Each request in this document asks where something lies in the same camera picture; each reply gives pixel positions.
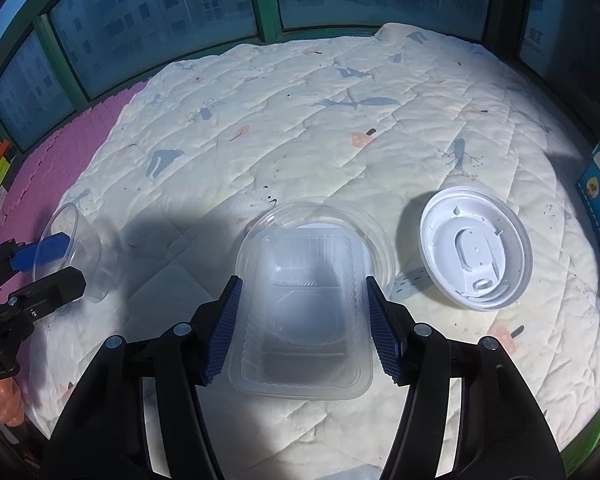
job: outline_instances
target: clear plastic bowl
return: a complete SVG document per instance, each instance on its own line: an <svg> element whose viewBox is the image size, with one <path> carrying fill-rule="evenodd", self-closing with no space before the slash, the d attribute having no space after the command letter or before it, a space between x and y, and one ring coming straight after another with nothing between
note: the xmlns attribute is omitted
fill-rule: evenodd
<svg viewBox="0 0 600 480"><path fill-rule="evenodd" d="M368 252L370 268L367 275L376 282L388 298L393 291L396 274L394 245L385 230L374 218L344 200L326 197L303 198L297 202L281 204L266 213L247 233L235 265L236 274L245 276L251 257L251 241L263 230L271 228L295 228L313 225L338 226L354 232Z"/></svg>
<svg viewBox="0 0 600 480"><path fill-rule="evenodd" d="M294 399L353 399L372 379L360 238L339 228L266 229L242 275L229 378Z"/></svg>
<svg viewBox="0 0 600 480"><path fill-rule="evenodd" d="M57 233L69 236L69 245L62 259L40 265L42 241ZM87 287L83 298L97 303L109 293L115 280L116 257L100 243L100 236L74 203L64 204L46 225L33 259L33 279L39 280L65 267L82 271Z"/></svg>

